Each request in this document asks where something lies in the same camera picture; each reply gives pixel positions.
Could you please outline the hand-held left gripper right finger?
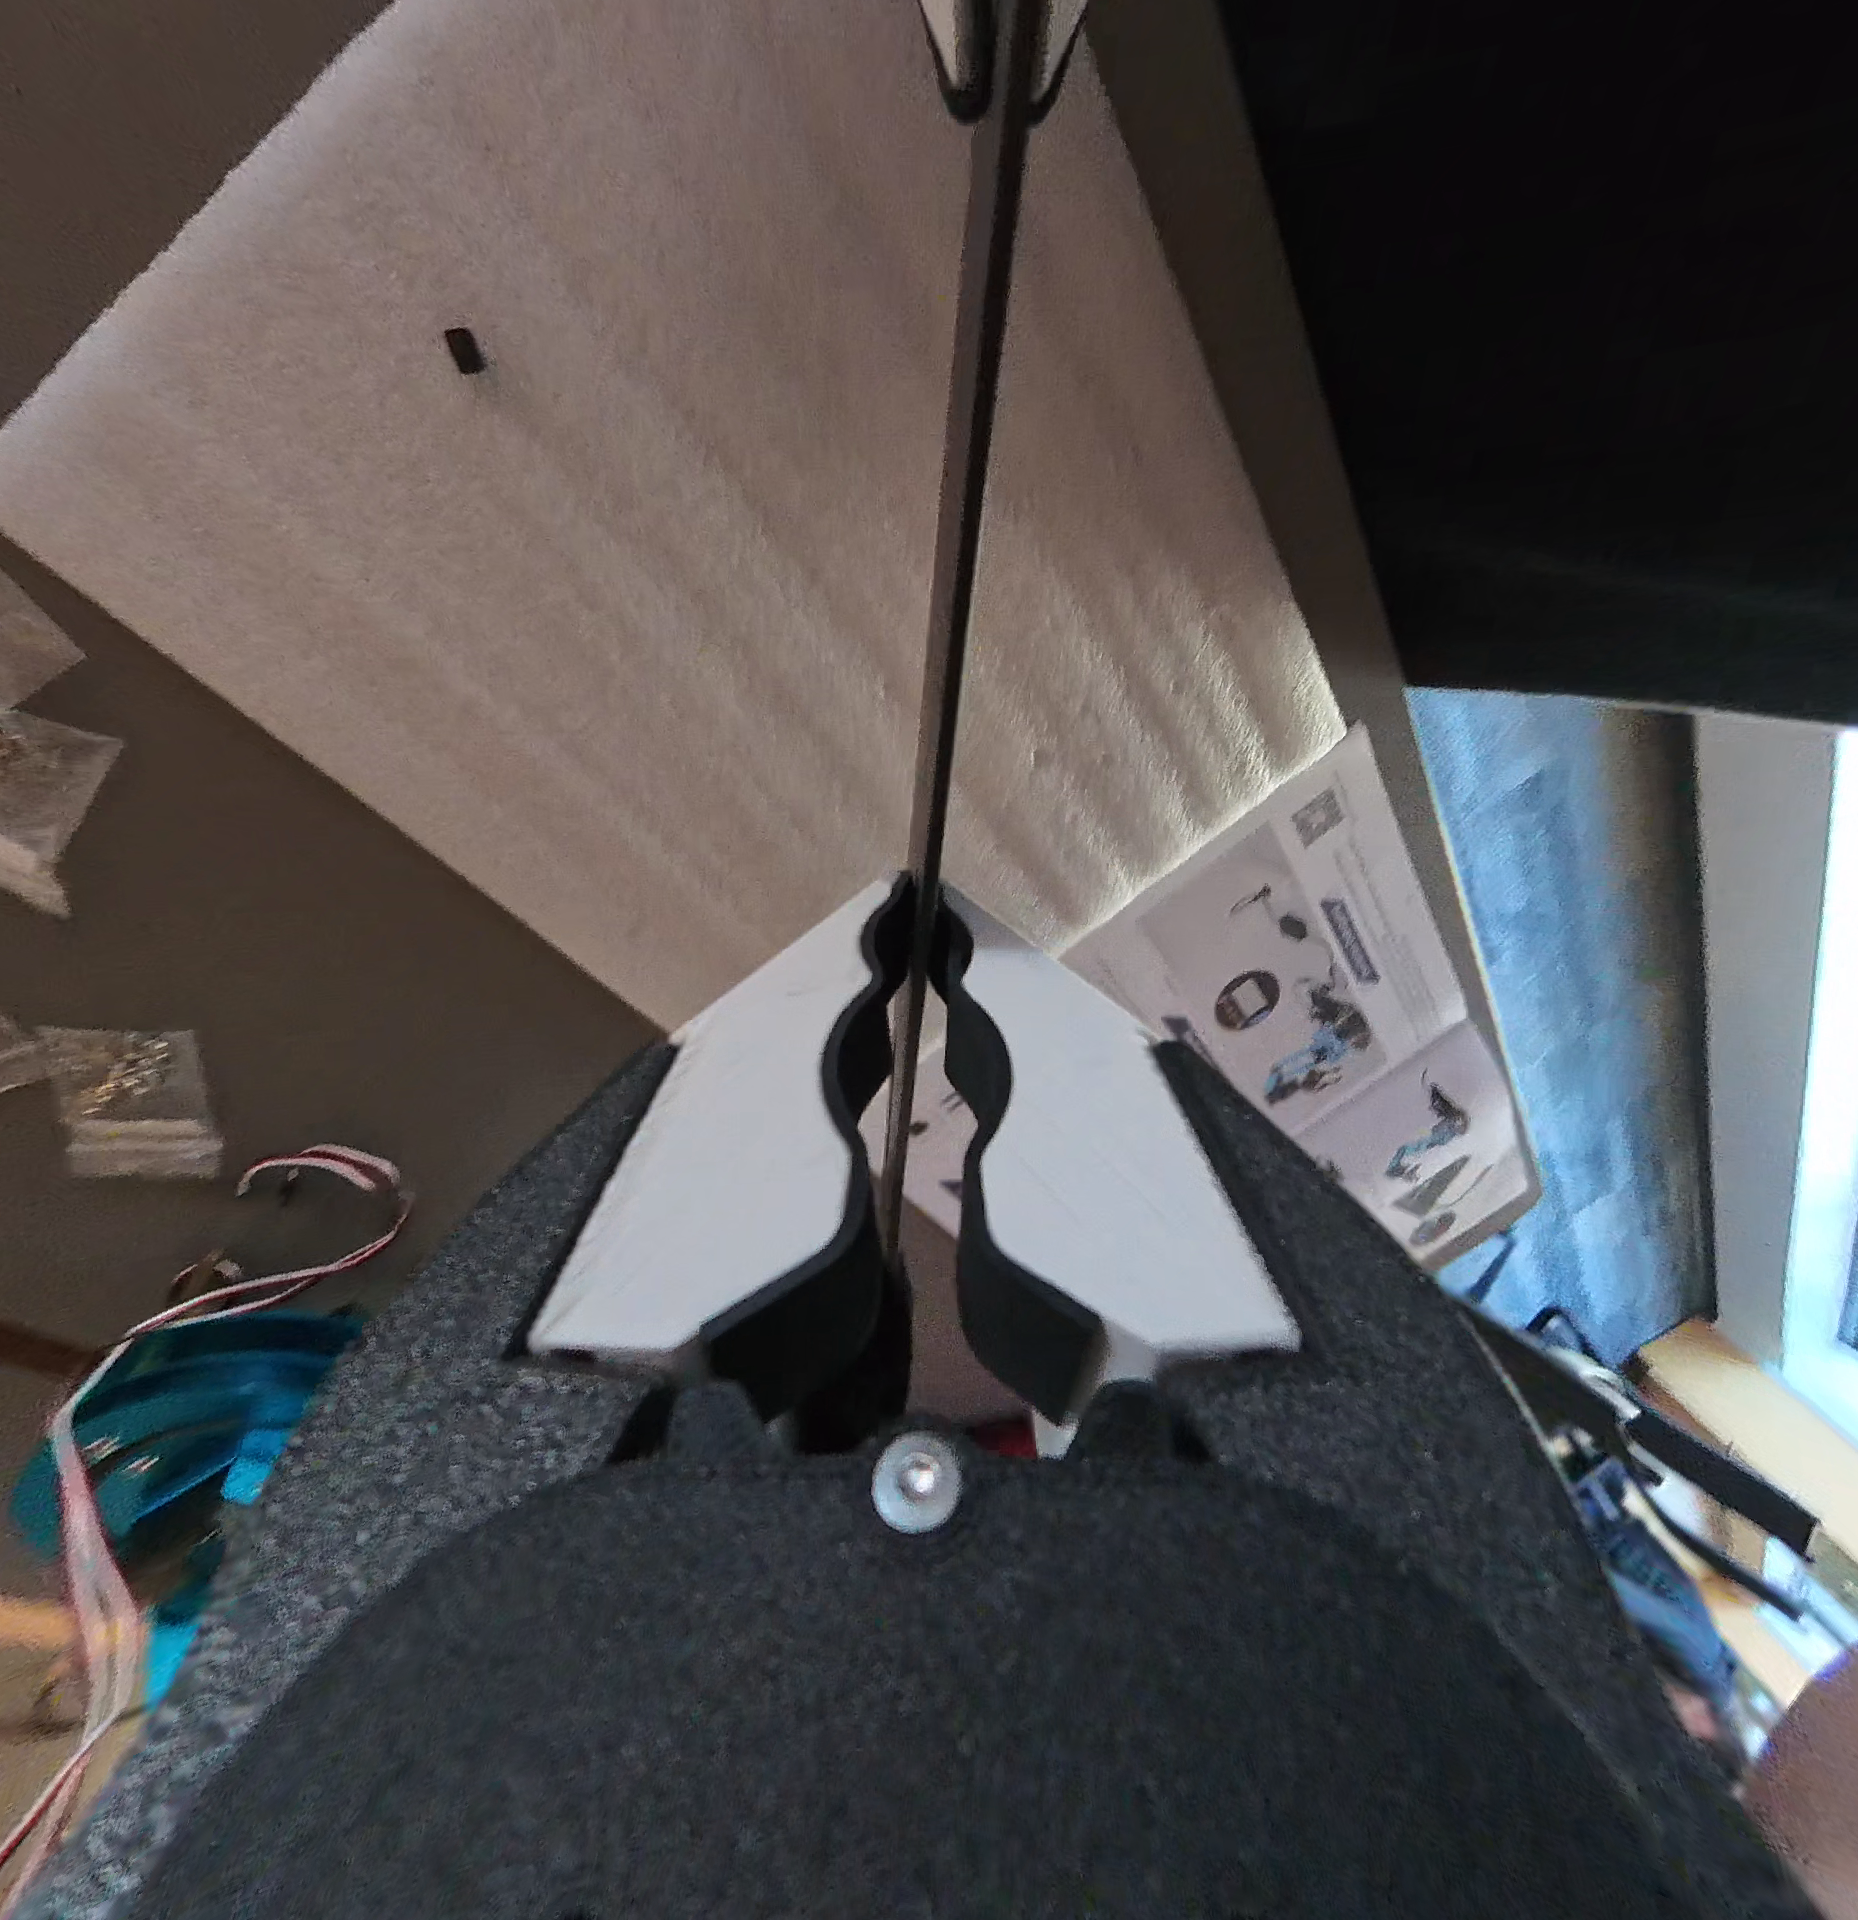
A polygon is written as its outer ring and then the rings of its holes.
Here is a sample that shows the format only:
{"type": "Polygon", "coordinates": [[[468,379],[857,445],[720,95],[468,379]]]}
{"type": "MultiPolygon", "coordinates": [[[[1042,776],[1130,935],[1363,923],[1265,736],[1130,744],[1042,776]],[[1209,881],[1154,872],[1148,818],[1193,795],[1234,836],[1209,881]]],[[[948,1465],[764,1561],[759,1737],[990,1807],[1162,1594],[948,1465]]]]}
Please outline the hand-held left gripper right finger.
{"type": "Polygon", "coordinates": [[[955,1298],[986,1374],[1038,1420],[1108,1383],[1299,1350],[1299,1320],[1167,1064],[1116,1002],[967,899],[941,899],[930,985],[969,1122],[955,1298]]]}

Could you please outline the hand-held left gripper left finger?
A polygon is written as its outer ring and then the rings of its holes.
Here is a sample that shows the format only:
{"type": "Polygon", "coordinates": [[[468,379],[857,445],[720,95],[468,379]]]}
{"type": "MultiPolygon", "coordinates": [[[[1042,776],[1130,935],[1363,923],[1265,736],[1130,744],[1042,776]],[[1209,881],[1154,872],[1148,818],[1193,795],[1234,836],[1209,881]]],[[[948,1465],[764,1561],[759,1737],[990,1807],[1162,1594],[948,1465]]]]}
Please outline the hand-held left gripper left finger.
{"type": "Polygon", "coordinates": [[[528,1327],[535,1357],[847,1364],[885,1290],[863,1120],[894,1074],[915,889],[844,901],[669,1040],[528,1327]]]}

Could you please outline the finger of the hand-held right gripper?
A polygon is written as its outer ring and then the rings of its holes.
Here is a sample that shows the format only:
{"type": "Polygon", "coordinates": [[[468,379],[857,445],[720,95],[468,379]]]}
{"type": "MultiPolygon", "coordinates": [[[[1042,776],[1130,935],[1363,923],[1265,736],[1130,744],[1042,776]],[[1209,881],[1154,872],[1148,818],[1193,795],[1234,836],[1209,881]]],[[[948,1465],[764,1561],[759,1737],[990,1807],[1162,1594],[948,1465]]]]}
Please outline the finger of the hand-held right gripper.
{"type": "Polygon", "coordinates": [[[952,119],[980,119],[990,107],[990,3],[917,3],[941,104],[952,119]]]}
{"type": "Polygon", "coordinates": [[[1019,112],[1045,115],[1083,34],[1086,3],[1019,3],[1019,112]]]}

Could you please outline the instruction booklet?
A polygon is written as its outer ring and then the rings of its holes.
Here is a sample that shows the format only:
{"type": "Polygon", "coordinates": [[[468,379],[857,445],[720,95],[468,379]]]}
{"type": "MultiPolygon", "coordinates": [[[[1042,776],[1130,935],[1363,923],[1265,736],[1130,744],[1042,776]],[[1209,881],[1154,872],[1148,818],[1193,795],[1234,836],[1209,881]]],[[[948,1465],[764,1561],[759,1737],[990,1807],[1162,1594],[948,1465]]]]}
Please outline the instruction booklet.
{"type": "Polygon", "coordinates": [[[1200,1054],[1427,1271],[1540,1197],[1365,725],[1076,941],[1067,967],[1200,1054]]]}

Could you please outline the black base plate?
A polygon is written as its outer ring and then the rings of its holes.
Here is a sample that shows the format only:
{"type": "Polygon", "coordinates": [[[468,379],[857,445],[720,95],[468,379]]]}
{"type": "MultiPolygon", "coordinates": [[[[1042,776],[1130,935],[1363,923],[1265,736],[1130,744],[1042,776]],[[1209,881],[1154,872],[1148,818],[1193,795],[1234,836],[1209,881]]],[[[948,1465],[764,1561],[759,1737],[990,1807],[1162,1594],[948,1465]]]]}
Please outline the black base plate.
{"type": "Polygon", "coordinates": [[[948,349],[938,540],[923,651],[917,747],[908,808],[913,916],[908,971],[894,1016],[894,1076],[885,1128],[878,1231],[887,1266],[903,1264],[903,1212],[926,960],[948,828],[963,655],[970,628],[990,434],[1012,296],[1012,250],[1031,133],[1031,95],[1049,5],[988,5],[990,89],[972,121],[963,233],[948,349]]]}

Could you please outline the white foam sheet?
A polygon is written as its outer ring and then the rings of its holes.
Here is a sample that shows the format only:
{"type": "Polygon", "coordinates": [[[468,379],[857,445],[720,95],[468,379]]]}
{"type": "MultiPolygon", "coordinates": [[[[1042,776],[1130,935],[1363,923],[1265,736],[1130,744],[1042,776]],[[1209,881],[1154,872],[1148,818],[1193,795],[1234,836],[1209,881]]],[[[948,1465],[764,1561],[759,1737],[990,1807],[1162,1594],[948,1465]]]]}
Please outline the white foam sheet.
{"type": "MultiPolygon", "coordinates": [[[[903,863],[967,147],[915,5],[392,5],[0,533],[680,1022],[903,863]]],[[[1028,153],[947,869],[1062,949],[1345,718],[1086,47],[1028,153]]]]}

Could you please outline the pile of small screw bags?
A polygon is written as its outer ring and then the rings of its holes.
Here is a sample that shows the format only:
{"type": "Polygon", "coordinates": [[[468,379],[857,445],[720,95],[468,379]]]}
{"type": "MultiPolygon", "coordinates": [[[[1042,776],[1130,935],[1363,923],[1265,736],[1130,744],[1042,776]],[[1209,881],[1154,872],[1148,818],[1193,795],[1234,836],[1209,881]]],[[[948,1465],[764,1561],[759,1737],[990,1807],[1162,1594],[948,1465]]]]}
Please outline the pile of small screw bags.
{"type": "MultiPolygon", "coordinates": [[[[47,718],[33,694],[83,661],[78,644],[0,568],[0,893],[53,921],[70,912],[62,856],[124,744],[47,718]]],[[[193,1031],[29,1026],[0,1008],[0,1095],[53,1092],[78,1179],[210,1179],[220,1166],[193,1031]]]]}

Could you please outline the person's black clothing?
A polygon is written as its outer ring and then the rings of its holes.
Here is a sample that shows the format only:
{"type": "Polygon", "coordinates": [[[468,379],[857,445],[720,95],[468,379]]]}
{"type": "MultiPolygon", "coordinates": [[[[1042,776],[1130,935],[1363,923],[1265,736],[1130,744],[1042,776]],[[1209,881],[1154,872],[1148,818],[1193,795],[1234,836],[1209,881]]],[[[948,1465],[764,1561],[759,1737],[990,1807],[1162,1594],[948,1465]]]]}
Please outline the person's black clothing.
{"type": "Polygon", "coordinates": [[[1219,12],[1406,679],[1858,725],[1858,3],[1219,12]]]}

